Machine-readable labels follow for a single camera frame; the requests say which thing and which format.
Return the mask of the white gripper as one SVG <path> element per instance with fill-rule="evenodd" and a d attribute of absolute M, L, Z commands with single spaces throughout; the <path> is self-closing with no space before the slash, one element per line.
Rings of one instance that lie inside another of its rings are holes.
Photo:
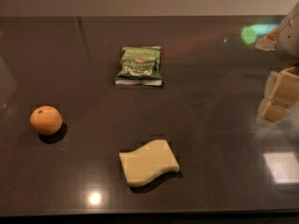
<path fill-rule="evenodd" d="M 299 63 L 299 2 L 278 27 L 276 55 L 281 61 Z M 264 96 L 271 103 L 293 106 L 299 101 L 299 67 L 272 71 L 267 79 Z"/>

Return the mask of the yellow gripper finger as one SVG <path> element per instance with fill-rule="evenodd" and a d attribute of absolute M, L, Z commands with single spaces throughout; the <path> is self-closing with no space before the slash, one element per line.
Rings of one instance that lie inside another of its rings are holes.
<path fill-rule="evenodd" d="M 270 127 L 279 123 L 288 114 L 289 110 L 285 105 L 264 98 L 258 109 L 256 123 L 262 127 Z"/>

